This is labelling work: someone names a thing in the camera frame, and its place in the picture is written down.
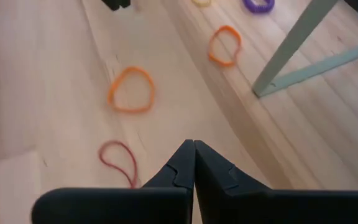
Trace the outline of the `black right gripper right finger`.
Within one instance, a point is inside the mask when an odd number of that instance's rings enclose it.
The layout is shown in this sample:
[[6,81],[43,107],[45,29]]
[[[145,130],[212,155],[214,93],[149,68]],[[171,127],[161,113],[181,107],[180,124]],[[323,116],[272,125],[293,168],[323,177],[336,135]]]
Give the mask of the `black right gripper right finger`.
[[195,141],[203,224],[358,224],[357,190],[278,190]]

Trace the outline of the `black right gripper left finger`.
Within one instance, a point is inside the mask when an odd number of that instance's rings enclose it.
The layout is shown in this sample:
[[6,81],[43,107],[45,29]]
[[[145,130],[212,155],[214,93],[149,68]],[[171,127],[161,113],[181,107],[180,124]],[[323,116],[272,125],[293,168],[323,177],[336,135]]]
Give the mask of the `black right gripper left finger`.
[[191,224],[196,151],[187,139],[142,187],[59,188],[40,196],[32,224]]

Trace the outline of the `orange rubber band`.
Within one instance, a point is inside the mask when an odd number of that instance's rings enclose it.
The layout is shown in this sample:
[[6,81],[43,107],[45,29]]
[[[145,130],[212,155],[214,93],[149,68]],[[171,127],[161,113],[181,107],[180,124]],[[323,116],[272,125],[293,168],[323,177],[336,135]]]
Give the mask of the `orange rubber band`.
[[[214,39],[218,38],[218,35],[221,32],[228,32],[230,34],[232,34],[232,36],[237,40],[237,48],[233,53],[232,56],[232,60],[231,61],[223,61],[220,60],[219,58],[217,58],[214,53],[213,53],[213,41]],[[241,35],[238,33],[238,31],[235,30],[235,28],[228,26],[228,25],[224,25],[219,27],[211,36],[209,42],[208,42],[208,58],[217,63],[219,66],[222,67],[233,67],[235,66],[236,62],[237,62],[237,58],[239,55],[239,52],[242,50],[242,38]]]
[[[145,79],[147,80],[147,82],[149,83],[150,86],[150,97],[149,97],[149,102],[140,108],[123,108],[118,106],[115,103],[114,100],[114,94],[116,92],[116,90],[119,88],[120,84],[124,81],[124,79],[130,75],[130,73],[132,72],[136,72],[139,73],[140,76],[145,77]],[[152,77],[150,76],[150,74],[144,70],[143,68],[140,67],[136,67],[136,66],[130,66],[125,68],[121,74],[119,76],[116,77],[116,79],[111,83],[110,89],[108,91],[108,95],[107,95],[107,101],[108,103],[111,105],[112,109],[120,112],[120,113],[128,113],[128,114],[139,114],[139,113],[145,113],[148,110],[150,110],[155,102],[155,83],[152,80]]]

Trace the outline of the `purple spiral wrist coil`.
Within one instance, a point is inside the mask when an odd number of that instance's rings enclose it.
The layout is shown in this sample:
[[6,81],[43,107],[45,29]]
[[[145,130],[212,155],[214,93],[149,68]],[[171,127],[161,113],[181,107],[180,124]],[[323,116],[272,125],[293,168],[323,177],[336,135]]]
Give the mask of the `purple spiral wrist coil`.
[[242,0],[246,9],[253,14],[266,14],[272,11],[275,0],[262,0],[262,4],[257,4],[254,0]]

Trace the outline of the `red rubber band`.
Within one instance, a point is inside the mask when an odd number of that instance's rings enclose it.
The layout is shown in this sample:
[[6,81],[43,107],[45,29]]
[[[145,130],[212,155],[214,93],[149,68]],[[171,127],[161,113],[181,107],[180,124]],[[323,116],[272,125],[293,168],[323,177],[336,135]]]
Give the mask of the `red rubber band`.
[[[121,146],[123,149],[126,150],[128,155],[130,155],[132,163],[133,163],[133,170],[134,170],[134,174],[133,174],[132,177],[130,177],[130,175],[124,169],[122,169],[121,167],[119,167],[119,166],[117,166],[115,164],[112,164],[112,163],[108,162],[104,158],[104,153],[107,151],[108,147],[115,146],[115,145]],[[98,157],[99,157],[99,160],[104,165],[106,165],[106,166],[108,166],[110,168],[116,169],[120,173],[122,173],[126,177],[128,183],[129,183],[129,188],[130,189],[136,189],[137,188],[137,180],[138,180],[138,174],[139,174],[137,160],[135,158],[134,153],[131,151],[131,149],[126,144],[124,144],[123,142],[118,141],[118,140],[108,140],[105,143],[103,143],[101,145],[101,147],[98,149]]]

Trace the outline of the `green perforated metal shelf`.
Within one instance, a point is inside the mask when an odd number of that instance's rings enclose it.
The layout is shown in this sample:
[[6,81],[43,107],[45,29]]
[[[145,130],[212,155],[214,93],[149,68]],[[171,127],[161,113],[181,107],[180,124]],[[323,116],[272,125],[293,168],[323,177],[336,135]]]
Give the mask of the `green perforated metal shelf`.
[[257,97],[269,95],[278,90],[307,80],[313,76],[358,59],[358,47],[333,55],[305,68],[277,77],[293,54],[325,18],[338,0],[311,0],[295,25],[268,61],[252,86]]

